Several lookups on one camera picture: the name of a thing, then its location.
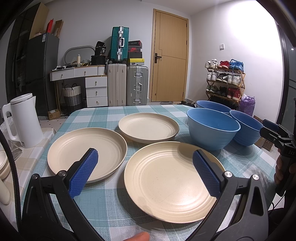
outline refrigerator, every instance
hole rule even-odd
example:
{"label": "refrigerator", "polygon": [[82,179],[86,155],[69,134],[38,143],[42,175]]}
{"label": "refrigerator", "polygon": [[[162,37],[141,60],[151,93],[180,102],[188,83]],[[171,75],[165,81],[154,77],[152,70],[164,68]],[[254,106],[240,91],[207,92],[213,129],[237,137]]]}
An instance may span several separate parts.
{"label": "refrigerator", "polygon": [[38,35],[28,41],[26,58],[26,92],[36,96],[37,115],[47,116],[56,109],[54,82],[49,72],[57,66],[59,38],[50,33]]}

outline hand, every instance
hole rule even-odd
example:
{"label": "hand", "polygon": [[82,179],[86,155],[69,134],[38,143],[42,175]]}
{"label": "hand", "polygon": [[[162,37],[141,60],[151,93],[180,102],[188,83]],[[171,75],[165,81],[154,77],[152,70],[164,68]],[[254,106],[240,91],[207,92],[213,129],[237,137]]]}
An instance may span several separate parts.
{"label": "hand", "polygon": [[136,234],[135,236],[126,239],[124,241],[149,241],[150,235],[147,232],[141,232],[139,234]]}
{"label": "hand", "polygon": [[[283,180],[284,175],[283,172],[281,171],[281,168],[283,166],[283,162],[281,160],[281,155],[279,155],[279,157],[276,160],[276,172],[274,174],[274,182],[278,185],[280,184],[281,180]],[[290,168],[289,168],[289,172],[291,174],[296,173],[296,163],[293,163]],[[289,185],[289,187],[287,189],[291,189],[292,187],[294,187],[296,184],[296,175],[294,175],[293,180],[291,182],[291,184]]]}

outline white kettle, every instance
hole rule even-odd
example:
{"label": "white kettle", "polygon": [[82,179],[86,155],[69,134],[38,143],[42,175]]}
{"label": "white kettle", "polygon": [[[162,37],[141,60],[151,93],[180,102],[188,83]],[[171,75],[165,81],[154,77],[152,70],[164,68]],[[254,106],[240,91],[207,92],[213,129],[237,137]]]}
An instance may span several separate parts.
{"label": "white kettle", "polygon": [[[24,148],[36,146],[43,140],[43,132],[41,130],[35,109],[36,96],[32,93],[21,95],[10,101],[2,108],[4,121],[12,141],[21,142]],[[7,113],[11,113],[17,134],[12,135],[9,123],[7,121]]]}

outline metal screw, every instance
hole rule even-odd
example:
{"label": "metal screw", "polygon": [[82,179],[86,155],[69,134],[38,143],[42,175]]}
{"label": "metal screw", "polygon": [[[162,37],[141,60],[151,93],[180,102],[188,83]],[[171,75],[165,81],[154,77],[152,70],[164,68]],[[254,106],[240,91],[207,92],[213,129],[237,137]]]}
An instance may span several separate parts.
{"label": "metal screw", "polygon": [[66,171],[64,171],[64,170],[59,171],[58,175],[59,175],[60,177],[63,177],[63,176],[66,175]]}
{"label": "metal screw", "polygon": [[257,174],[254,174],[254,175],[252,176],[252,178],[253,178],[254,180],[258,180],[258,179],[259,179],[259,176],[258,176]]}
{"label": "metal screw", "polygon": [[225,175],[226,177],[232,177],[232,173],[231,173],[230,171],[226,171],[226,172],[224,172],[224,175]]}

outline gray suitcase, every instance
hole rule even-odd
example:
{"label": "gray suitcase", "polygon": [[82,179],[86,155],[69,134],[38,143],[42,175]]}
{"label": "gray suitcase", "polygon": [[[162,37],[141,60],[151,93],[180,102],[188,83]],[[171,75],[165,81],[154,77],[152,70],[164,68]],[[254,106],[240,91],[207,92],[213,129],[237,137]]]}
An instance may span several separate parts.
{"label": "gray suitcase", "polygon": [[108,106],[125,106],[126,64],[109,64],[107,72]]}
{"label": "gray suitcase", "polygon": [[146,105],[148,95],[148,67],[128,66],[126,79],[126,105]]}

